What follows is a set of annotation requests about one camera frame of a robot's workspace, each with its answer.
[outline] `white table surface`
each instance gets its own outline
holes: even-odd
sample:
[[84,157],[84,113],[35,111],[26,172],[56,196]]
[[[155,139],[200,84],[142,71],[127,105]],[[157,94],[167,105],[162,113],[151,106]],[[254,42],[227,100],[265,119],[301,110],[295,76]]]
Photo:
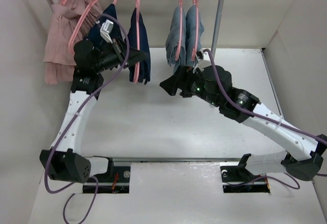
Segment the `white table surface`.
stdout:
[[[159,87],[172,75],[165,56],[164,48],[151,49],[152,80],[146,86],[130,83],[126,70],[101,92],[86,126],[83,155],[240,158],[246,153],[282,150],[269,138],[225,118],[197,97],[166,94]],[[278,112],[259,49],[217,49],[215,62],[231,72],[235,87],[248,90]]]
[[[272,174],[289,184],[283,174]],[[129,194],[98,194],[85,224],[324,224],[311,182],[292,190],[269,180],[271,193],[223,193],[219,163],[132,164]],[[58,189],[61,182],[52,182]],[[29,224],[64,223],[63,206],[81,185],[48,194],[43,181]],[[84,217],[92,194],[77,194],[67,206],[71,224]]]
[[[152,81],[132,85],[124,72],[102,91],[83,138],[85,156],[228,158],[265,154],[280,146],[251,128],[224,118],[197,97],[169,97],[159,83],[172,73],[164,49],[151,49]],[[277,113],[277,105],[258,49],[218,49],[216,63]],[[272,174],[288,183],[283,174]],[[219,163],[133,164],[129,194],[99,194],[85,223],[323,224],[311,182],[288,189],[269,181],[271,194],[224,194]],[[52,189],[65,185],[51,182]],[[30,224],[64,223],[62,209],[81,185],[51,195],[43,180]],[[77,194],[67,207],[70,223],[86,213],[92,194]]]

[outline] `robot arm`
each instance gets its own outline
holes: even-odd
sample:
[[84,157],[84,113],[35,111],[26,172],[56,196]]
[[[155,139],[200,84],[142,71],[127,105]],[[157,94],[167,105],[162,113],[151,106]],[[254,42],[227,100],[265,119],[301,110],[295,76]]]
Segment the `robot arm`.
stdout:
[[[52,180],[85,183],[90,176],[104,173],[110,177],[113,175],[114,165],[111,158],[92,157],[86,159],[81,156],[83,133],[100,92],[93,96],[77,114],[81,105],[103,85],[104,79],[101,72],[122,65],[126,57],[126,43],[120,37],[117,39],[110,38],[109,33],[112,25],[113,22],[107,20],[102,25],[100,31],[101,36],[108,43],[106,50],[100,51],[96,49],[90,40],[82,40],[74,46],[76,68],[71,86],[69,105],[60,131],[51,148],[57,143],[72,117],[75,115],[78,115],[78,117],[60,141],[51,159],[49,177]],[[146,53],[131,47],[129,53],[128,62],[124,68],[133,66],[147,57]],[[40,161],[44,168],[51,150],[42,150],[40,154]]]
[[[219,108],[220,113],[225,117],[259,131],[285,149],[275,154],[246,154],[238,165],[239,170],[245,169],[254,176],[269,172],[287,172],[303,181],[312,180],[321,168],[323,162],[321,155],[326,149],[325,146],[310,137],[301,136],[274,123],[252,117],[233,107],[220,91],[208,60],[208,55],[204,54],[203,61],[195,68],[179,67],[173,76],[161,82],[161,88],[169,95],[176,95],[177,89],[181,89],[182,97],[195,95]],[[237,106],[294,127],[271,112],[250,92],[233,87],[230,72],[220,66],[216,66],[216,70],[228,97]]]

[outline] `navy shirt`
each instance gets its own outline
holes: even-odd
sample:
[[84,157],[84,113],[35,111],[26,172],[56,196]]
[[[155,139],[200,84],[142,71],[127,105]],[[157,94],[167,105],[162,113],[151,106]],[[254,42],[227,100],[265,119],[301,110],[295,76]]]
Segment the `navy shirt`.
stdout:
[[[145,28],[141,13],[139,14],[138,24],[139,24],[139,49],[140,51],[147,53],[146,60],[139,63],[140,67],[139,67],[138,82],[143,83],[143,81],[145,81],[144,84],[146,85],[150,81],[151,57],[150,57],[150,48],[149,48],[147,30]],[[129,29],[127,37],[130,46],[137,49],[136,8],[134,9],[131,17],[131,27]],[[133,82],[135,66],[129,67],[129,71],[130,71],[129,81]]]
[[[116,7],[114,4],[111,4],[110,6],[107,7],[107,9],[104,10],[104,14],[108,14],[112,16],[113,18],[117,19],[117,13],[116,13]],[[101,16],[99,18],[100,21],[100,26],[107,20],[108,18],[105,16]],[[112,39],[121,37],[122,38],[122,33],[121,29],[119,28],[118,24],[114,23],[113,28],[110,32],[110,37]],[[101,37],[100,35],[100,29],[99,25],[96,23],[88,32],[88,34],[84,37],[84,40],[91,40],[92,43],[96,48],[99,50],[103,51],[107,46],[108,43]]]

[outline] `purple cable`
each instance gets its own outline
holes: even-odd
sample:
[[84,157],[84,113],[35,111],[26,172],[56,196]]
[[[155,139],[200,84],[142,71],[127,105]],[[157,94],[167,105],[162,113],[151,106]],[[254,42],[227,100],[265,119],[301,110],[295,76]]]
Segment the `purple cable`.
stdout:
[[[279,121],[277,121],[277,120],[274,120],[274,119],[271,119],[271,118],[268,118],[268,117],[262,116],[262,115],[257,114],[257,113],[253,113],[253,112],[251,112],[251,111],[249,111],[249,110],[246,110],[246,109],[244,109],[244,108],[241,108],[241,107],[237,106],[237,105],[236,105],[236,104],[235,104],[235,103],[234,103],[234,102],[229,98],[229,96],[227,95],[226,91],[224,90],[224,87],[223,87],[222,84],[221,84],[221,81],[220,81],[220,79],[219,79],[219,75],[218,75],[217,70],[216,70],[216,68],[215,68],[215,62],[214,62],[214,58],[213,58],[213,56],[212,56],[212,54],[211,54],[211,51],[210,51],[209,49],[205,49],[204,52],[207,52],[207,53],[209,54],[209,58],[210,58],[210,61],[211,61],[211,65],[212,65],[212,67],[213,67],[214,74],[215,74],[215,77],[216,77],[216,80],[217,80],[217,84],[218,84],[218,86],[219,86],[219,89],[221,90],[221,93],[223,94],[223,96],[226,98],[226,100],[227,100],[227,101],[228,101],[228,102],[229,102],[229,103],[230,103],[234,108],[236,108],[237,110],[239,110],[239,111],[241,111],[241,112],[243,112],[243,113],[246,113],[246,114],[248,114],[248,115],[250,115],[250,116],[255,116],[255,117],[258,117],[258,118],[264,119],[264,120],[266,120],[266,121],[272,122],[272,123],[274,123],[274,124],[276,124],[276,125],[279,125]],[[311,137],[311,138],[313,138],[313,139],[315,139],[315,140],[321,142],[321,143],[324,144],[325,146],[327,146],[327,141],[324,141],[324,140],[322,140],[321,138],[319,138],[319,137],[317,137],[317,136],[314,136],[314,135],[312,135],[312,134],[310,134],[310,133],[308,133],[308,132],[305,132],[305,131],[302,131],[302,130],[299,130],[299,129],[293,128],[293,127],[288,126],[288,125],[283,124],[283,123],[281,123],[281,126],[284,127],[284,128],[286,128],[286,129],[288,129],[288,130],[290,130],[290,131],[294,131],[294,132],[297,132],[297,133],[299,133],[299,134],[302,134],[302,135],[305,135],[305,136]]]
[[[98,178],[96,178],[96,177],[90,177],[90,178],[92,178],[92,179],[94,179],[95,181],[96,181],[96,191],[95,191],[95,193],[94,193],[94,196],[93,196],[93,199],[92,199],[92,201],[91,201],[91,204],[90,204],[90,207],[88,207],[88,210],[87,210],[87,212],[86,212],[86,215],[84,216],[84,218],[81,220],[81,222],[79,222],[78,224],[81,224],[81,223],[83,223],[85,220],[86,220],[86,218],[87,218],[87,216],[89,215],[89,213],[90,213],[90,211],[91,211],[91,208],[92,208],[92,206],[93,206],[93,203],[94,203],[94,200],[96,200],[96,196],[97,196],[97,193],[98,193],[98,189],[99,189],[99,181],[98,181]],[[62,217],[63,217],[63,220],[65,221],[65,223],[66,224],[69,224],[69,222],[68,222],[68,220],[67,220],[67,218],[66,218],[66,207],[67,207],[67,205],[68,205],[68,202],[72,199],[72,197],[75,195],[75,193],[73,193],[70,197],[69,197],[69,199],[67,200],[67,202],[66,202],[66,204],[65,204],[65,206],[63,207],[63,211],[62,211]]]
[[[108,17],[111,21],[113,21],[114,23],[116,23],[120,28],[121,30],[123,31],[124,35],[127,36],[127,32],[126,30],[124,29],[124,27],[115,19],[113,18],[112,16],[109,16],[107,14],[102,14],[101,16],[105,16],[105,17]],[[126,45],[127,45],[127,50],[126,50],[126,57],[125,57],[125,60],[124,62],[122,63],[121,67],[118,69],[118,71],[107,81],[105,82],[100,88],[98,88],[95,92],[93,92],[83,103],[82,105],[80,106],[80,108],[77,110],[76,114],[73,116],[73,118],[71,119],[71,121],[69,122],[69,124],[67,125],[67,127],[63,130],[62,134],[60,135],[60,137],[58,138],[58,141],[56,142],[56,144],[53,146],[52,150],[50,151],[50,155],[48,157],[48,160],[46,162],[46,165],[45,165],[45,171],[44,171],[44,185],[45,185],[45,188],[47,190],[48,193],[51,193],[51,194],[55,194],[55,193],[58,193],[58,192],[61,192],[63,190],[65,190],[66,188],[70,187],[72,184],[74,184],[73,182],[72,183],[69,183],[67,184],[66,186],[64,186],[63,188],[60,188],[56,191],[52,191],[49,187],[49,181],[48,181],[48,175],[49,175],[49,168],[50,168],[50,163],[51,163],[51,160],[53,158],[53,155],[59,145],[59,143],[61,142],[61,140],[63,139],[63,137],[65,136],[65,134],[67,133],[67,131],[69,130],[69,128],[72,126],[72,124],[74,123],[74,121],[76,120],[76,118],[78,117],[78,114],[82,111],[82,109],[84,108],[84,106],[87,104],[87,102],[93,97],[95,96],[96,94],[98,94],[104,87],[106,87],[108,84],[111,83],[111,81],[113,81],[115,78],[117,78],[117,76],[121,73],[121,71],[124,69],[124,66],[126,65],[127,61],[128,61],[128,57],[129,57],[129,40],[128,38],[126,38]],[[94,203],[94,200],[91,202],[91,205],[90,205],[90,208],[86,214],[86,216],[84,217],[83,221],[87,218],[88,214],[89,214],[89,211],[91,210],[92,208],[92,205]]]
[[287,187],[292,188],[292,189],[295,189],[295,190],[299,190],[300,189],[299,182],[294,177],[292,177],[291,175],[289,175],[289,174],[285,174],[285,175],[287,175],[288,177],[290,177],[296,183],[297,187],[293,187],[293,186],[291,186],[291,185],[289,185],[289,184],[287,184],[285,182],[282,182],[281,180],[279,180],[279,179],[277,179],[275,177],[270,177],[270,176],[258,177],[258,178],[253,179],[252,181],[244,182],[244,183],[241,183],[241,184],[229,184],[229,186],[232,186],[232,187],[241,187],[241,186],[245,186],[245,185],[251,184],[253,182],[256,182],[258,180],[261,180],[261,179],[272,179],[272,180],[275,180],[275,181],[281,183],[284,186],[287,186]]

